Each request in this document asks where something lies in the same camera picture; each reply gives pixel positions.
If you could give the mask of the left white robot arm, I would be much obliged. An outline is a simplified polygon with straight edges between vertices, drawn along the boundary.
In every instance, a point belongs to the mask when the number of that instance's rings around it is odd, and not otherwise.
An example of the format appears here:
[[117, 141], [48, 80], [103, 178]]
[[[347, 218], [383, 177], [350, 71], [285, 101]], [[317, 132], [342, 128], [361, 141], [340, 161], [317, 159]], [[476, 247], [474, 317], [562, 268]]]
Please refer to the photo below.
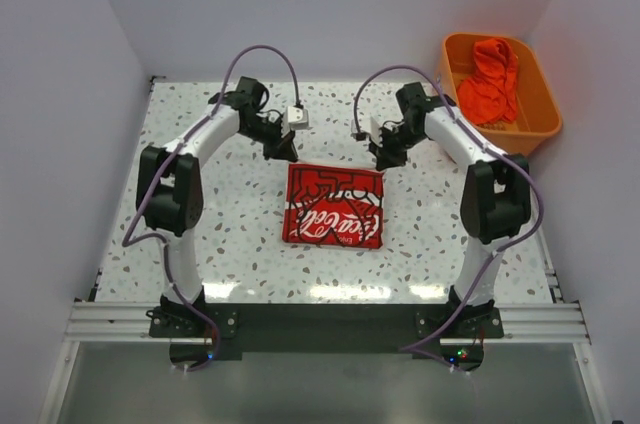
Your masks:
[[294, 138], [297, 130], [308, 127], [308, 111], [297, 102], [270, 119], [268, 99], [262, 83], [243, 77], [234, 90], [215, 94], [199, 119], [178, 137], [162, 146], [149, 144], [140, 154], [131, 226], [143, 220], [151, 232], [134, 238], [128, 230], [123, 243], [149, 238], [161, 242], [161, 303], [178, 305], [171, 322], [185, 336], [200, 334], [207, 324], [195, 253], [195, 227], [204, 211], [202, 168], [236, 135], [262, 145], [266, 160], [298, 160]]

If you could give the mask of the white coca-cola t shirt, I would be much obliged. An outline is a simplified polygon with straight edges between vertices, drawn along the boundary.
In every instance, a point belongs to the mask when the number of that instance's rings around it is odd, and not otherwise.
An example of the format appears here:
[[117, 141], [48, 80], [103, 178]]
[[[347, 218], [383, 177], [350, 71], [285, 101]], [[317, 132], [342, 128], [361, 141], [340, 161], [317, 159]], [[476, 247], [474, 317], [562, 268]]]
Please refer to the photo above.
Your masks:
[[282, 240], [291, 244], [382, 247], [384, 174], [366, 168], [288, 167]]

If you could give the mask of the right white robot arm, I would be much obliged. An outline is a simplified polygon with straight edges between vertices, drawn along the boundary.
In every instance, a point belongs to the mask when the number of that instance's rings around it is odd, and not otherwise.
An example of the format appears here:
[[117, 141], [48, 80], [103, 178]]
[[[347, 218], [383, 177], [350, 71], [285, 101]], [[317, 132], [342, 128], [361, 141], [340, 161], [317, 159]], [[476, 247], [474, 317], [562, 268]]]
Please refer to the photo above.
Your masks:
[[399, 123], [386, 127], [372, 120], [365, 130], [376, 169], [404, 166], [408, 151], [429, 139], [466, 173], [459, 215], [468, 245], [453, 285], [459, 304], [445, 313], [448, 330], [466, 337], [481, 324], [476, 307], [494, 299], [501, 247], [531, 219], [529, 182], [524, 177], [528, 161], [489, 143], [450, 98], [430, 97], [420, 83], [404, 85], [396, 101], [402, 114]]

